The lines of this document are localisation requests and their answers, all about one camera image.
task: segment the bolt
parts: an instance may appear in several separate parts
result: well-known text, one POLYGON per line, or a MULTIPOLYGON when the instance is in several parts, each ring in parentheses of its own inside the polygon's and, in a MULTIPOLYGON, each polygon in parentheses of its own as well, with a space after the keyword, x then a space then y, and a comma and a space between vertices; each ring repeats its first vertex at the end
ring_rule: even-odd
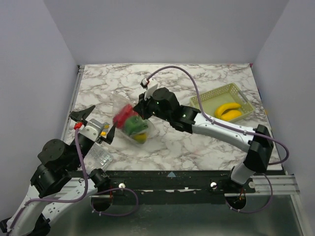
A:
POLYGON ((216 189, 216 188, 218 187, 218 185, 217 185, 217 183, 212 182, 212 183, 210 184, 210 187, 211 187, 212 189, 216 189))
POLYGON ((255 188, 255 183, 253 181, 251 181, 251 182, 248 183, 248 186, 250 188, 255 188))
POLYGON ((120 183, 120 184, 118 185, 118 187, 119 187, 119 188, 126 188, 126 185, 125 185, 124 183, 120 183))

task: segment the yellow plastic basket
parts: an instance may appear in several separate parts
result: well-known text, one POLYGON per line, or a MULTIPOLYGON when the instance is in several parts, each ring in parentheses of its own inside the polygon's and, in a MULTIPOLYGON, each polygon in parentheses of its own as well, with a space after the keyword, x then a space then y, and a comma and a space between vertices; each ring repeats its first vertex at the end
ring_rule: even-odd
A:
MULTIPOLYGON (((242 115, 230 120, 229 122, 234 123, 238 120, 244 119, 252 113, 255 108, 250 103, 250 101, 246 98, 246 96, 242 93, 242 91, 236 86, 235 83, 231 83, 214 90, 205 92, 200 95, 201 104, 205 113, 215 116, 216 109, 224 104, 229 102, 237 102, 241 105, 238 109, 242 115)), ((200 109, 198 104, 197 96, 190 98, 190 105, 200 109)))

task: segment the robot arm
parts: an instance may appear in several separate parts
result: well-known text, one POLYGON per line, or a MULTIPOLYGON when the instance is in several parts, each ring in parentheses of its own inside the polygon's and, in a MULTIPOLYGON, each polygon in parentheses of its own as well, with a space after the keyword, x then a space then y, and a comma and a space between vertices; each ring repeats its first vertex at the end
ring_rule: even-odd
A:
POLYGON ((208 116, 206 119, 199 109, 180 105, 175 94, 167 88, 158 88, 158 83, 144 79, 141 83, 147 91, 139 95, 138 104, 133 108, 143 119, 158 117, 170 123, 178 131, 191 134, 210 136, 247 153, 243 161, 234 167, 230 180, 232 185, 241 187, 254 173, 264 173, 270 160, 273 143, 262 137, 249 133, 259 133, 270 136, 267 127, 257 128, 238 126, 223 120, 208 116), (227 126, 242 130, 233 131, 227 126))
MULTIPOLYGON (((95 119, 86 121, 94 107, 70 114, 71 119, 81 122, 85 126, 78 133, 78 141, 83 156, 88 154, 95 142, 105 141, 111 144, 114 138, 115 126, 112 126, 105 138, 101 136, 104 124, 95 119)), ((55 201, 54 196, 71 180, 68 171, 76 171, 81 165, 75 141, 67 145, 58 139, 50 140, 45 144, 38 158, 42 164, 38 166, 31 178, 26 197, 16 213, 10 219, 3 220, 0 223, 2 231, 7 235, 47 235, 50 231, 49 222, 54 223, 77 202, 76 199, 96 193, 99 187, 109 188, 110 180, 104 175, 104 171, 102 169, 91 169, 88 171, 91 172, 89 175, 90 185, 85 196, 82 196, 85 192, 85 185, 82 183, 55 201)))

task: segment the metal frame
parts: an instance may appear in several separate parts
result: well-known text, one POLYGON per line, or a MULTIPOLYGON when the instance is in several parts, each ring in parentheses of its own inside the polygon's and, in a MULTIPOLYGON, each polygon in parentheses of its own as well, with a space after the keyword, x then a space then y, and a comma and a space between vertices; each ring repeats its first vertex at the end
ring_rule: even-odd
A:
POLYGON ((85 65, 79 65, 78 67, 79 67, 78 75, 77 75, 77 78, 76 78, 76 81, 75 81, 74 90, 73 90, 73 93, 72 93, 71 102, 70 102, 70 105, 69 105, 67 117, 66 117, 66 120, 65 120, 65 123, 64 123, 64 126, 63 126, 63 133, 62 133, 61 138, 60 138, 62 141, 65 141, 65 137, 66 137, 66 135, 68 133, 68 130, 69 130, 70 121, 71 121, 69 115, 70 115, 70 112, 74 109, 75 102, 76 102, 77 97, 78 97, 79 88, 80 88, 81 80, 82 80, 82 77, 83 77, 83 72, 84 72, 85 65))
MULTIPOLYGON (((84 73, 84 65, 79 66, 78 75, 75 83, 75 88, 72 94, 71 103, 68 109, 68 114, 73 110, 76 102, 76 98, 79 92, 79 87, 81 84, 81 80, 84 73)), ((70 119, 67 117, 65 121, 65 125, 63 127, 63 133, 61 136, 61 140, 65 140, 66 134, 69 130, 70 119)), ((269 173, 278 173, 277 171, 269 171, 269 173)), ((270 195, 270 188, 269 184, 264 176, 253 176, 253 186, 256 189, 255 193, 248 193, 247 196, 268 196, 270 195)), ((288 175, 268 175, 268 178, 271 181, 273 186, 274 195, 290 195, 292 199, 292 204, 294 210, 296 212, 298 223, 301 227, 302 234, 305 236, 312 236, 313 231, 308 220, 307 214, 303 208, 301 197, 300 197, 300 190, 297 185, 297 181, 295 176, 288 176, 288 175)), ((56 198, 64 196, 66 193, 74 189, 81 178, 74 177, 72 180, 64 186, 64 188, 55 196, 56 198)), ((225 194, 225 196, 235 196, 233 194, 225 194)))

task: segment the metal floor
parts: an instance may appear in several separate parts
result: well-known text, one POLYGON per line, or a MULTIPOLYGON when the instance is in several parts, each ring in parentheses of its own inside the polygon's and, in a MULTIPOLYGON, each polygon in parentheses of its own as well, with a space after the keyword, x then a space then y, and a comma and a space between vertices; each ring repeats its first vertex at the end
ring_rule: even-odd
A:
MULTIPOLYGON (((248 197, 245 209, 264 205, 268 197, 248 197)), ((112 213, 132 206, 112 206, 112 213)), ((92 214, 90 199, 63 215, 49 236, 302 236, 290 196, 274 196, 256 214, 232 212, 226 205, 141 206, 127 217, 92 214)))

